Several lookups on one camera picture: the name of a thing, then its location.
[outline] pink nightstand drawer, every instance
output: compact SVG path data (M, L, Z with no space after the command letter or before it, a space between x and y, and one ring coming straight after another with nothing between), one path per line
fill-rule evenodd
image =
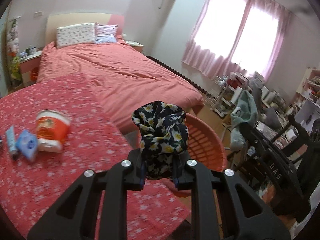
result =
M20 63L21 74L27 73L27 72L33 70L35 67L39 67L40 61L41 61L41 57L36 57L36 58L33 58L28 61Z

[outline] coral bedspread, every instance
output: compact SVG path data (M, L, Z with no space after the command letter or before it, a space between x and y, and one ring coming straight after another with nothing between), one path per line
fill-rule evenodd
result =
M137 52L125 42L80 44L42 52L37 82L81 72L111 121L123 133L136 130L134 110L160 100L198 112L202 95L187 81Z

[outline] tablecloth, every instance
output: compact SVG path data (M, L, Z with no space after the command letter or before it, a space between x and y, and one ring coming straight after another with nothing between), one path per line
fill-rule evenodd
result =
M14 125L35 133L36 115L57 110L72 119L63 153L40 152L30 163L0 153L0 204L23 236L55 200L87 169L110 169L126 159L130 146L109 121L80 74L59 77L19 90L0 100L0 135ZM142 192L129 192L128 239L164 239L189 214L160 182L146 181Z

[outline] silver screw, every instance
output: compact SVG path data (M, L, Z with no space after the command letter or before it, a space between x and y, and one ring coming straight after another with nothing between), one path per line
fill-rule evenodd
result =
M129 167L131 165L131 161L129 160L124 160L121 162L121 165L124 167Z
M86 171L84 172L84 175L85 175L86 177L92 177L92 176L94 175L94 171L93 171L93 170L86 170Z
M188 161L187 161L187 164L188 164L189 166L196 166L196 165L197 165L197 161L196 161L196 160L188 160Z
M235 172L231 169L226 169L224 171L224 174L227 175L228 177L232 177L235 174Z

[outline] orange and white container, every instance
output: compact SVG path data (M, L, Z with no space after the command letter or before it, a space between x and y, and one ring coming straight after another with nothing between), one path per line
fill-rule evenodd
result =
M43 110L37 118L38 150L60 153L66 140L71 120L64 114Z

